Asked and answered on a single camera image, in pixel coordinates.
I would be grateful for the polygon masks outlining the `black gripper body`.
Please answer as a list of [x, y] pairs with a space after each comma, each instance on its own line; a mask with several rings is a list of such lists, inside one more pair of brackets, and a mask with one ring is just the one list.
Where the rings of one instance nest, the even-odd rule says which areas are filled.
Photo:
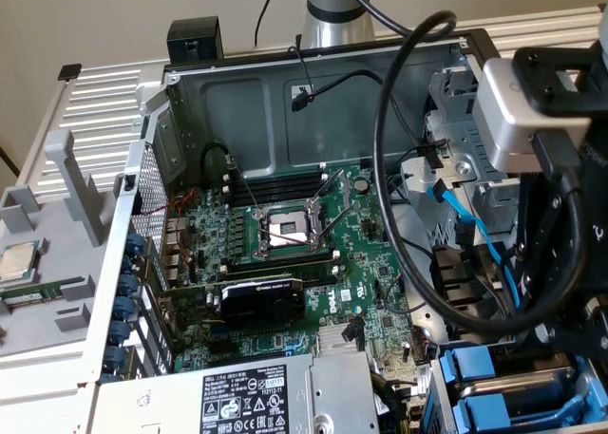
[[557, 302], [537, 336], [560, 351], [607, 355], [607, 55], [526, 47], [515, 54], [526, 100], [548, 118], [586, 118], [581, 144], [541, 135], [537, 175], [523, 178], [518, 242], [522, 306]]

